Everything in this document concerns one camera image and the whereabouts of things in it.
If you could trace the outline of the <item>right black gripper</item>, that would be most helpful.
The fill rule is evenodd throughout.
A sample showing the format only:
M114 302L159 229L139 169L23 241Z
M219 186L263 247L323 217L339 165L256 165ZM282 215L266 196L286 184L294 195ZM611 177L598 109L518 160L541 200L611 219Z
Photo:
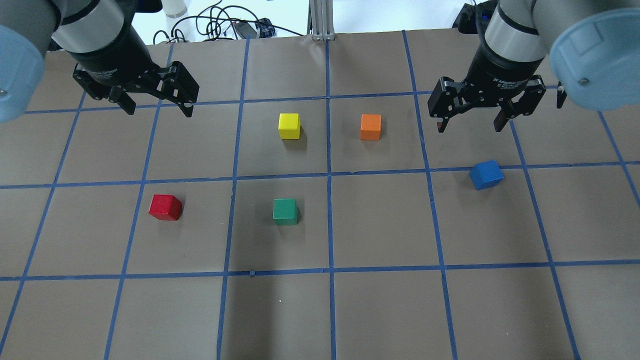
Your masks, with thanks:
M473 108L500 107L494 130L502 132L510 120L530 116L546 93L546 85L536 71L542 59L515 61L495 53L487 43L478 46L462 82L441 77L427 101L429 115L438 119L438 132L445 132L449 121ZM512 98L522 94L516 102Z

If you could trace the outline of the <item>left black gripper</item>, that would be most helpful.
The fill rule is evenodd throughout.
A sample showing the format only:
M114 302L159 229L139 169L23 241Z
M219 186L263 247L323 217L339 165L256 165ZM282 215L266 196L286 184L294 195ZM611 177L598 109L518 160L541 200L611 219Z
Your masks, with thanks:
M194 76L180 61L160 68L130 24L104 48L72 57L73 79L94 100L108 100L133 116L137 105L130 93L146 93L178 105L187 118L194 114L200 90Z

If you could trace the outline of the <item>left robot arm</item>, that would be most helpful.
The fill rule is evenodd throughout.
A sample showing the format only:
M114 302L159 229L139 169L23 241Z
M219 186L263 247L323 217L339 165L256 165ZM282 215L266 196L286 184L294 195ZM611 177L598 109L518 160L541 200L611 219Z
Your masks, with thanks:
M94 100L133 115L132 93L178 105L191 117L199 84L180 62L151 58L132 25L137 13L158 13L163 0L3 0L0 3L1 121L27 110L56 43L75 61L73 79Z

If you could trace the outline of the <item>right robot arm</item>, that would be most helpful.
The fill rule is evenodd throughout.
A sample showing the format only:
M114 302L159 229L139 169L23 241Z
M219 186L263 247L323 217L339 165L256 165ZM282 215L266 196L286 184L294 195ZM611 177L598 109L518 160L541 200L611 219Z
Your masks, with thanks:
M637 0L488 0L465 6L454 23L479 44L465 78L443 76L427 101L438 131L471 109L498 108L493 127L530 116L546 85L547 59L558 80L557 108L611 111L640 99Z

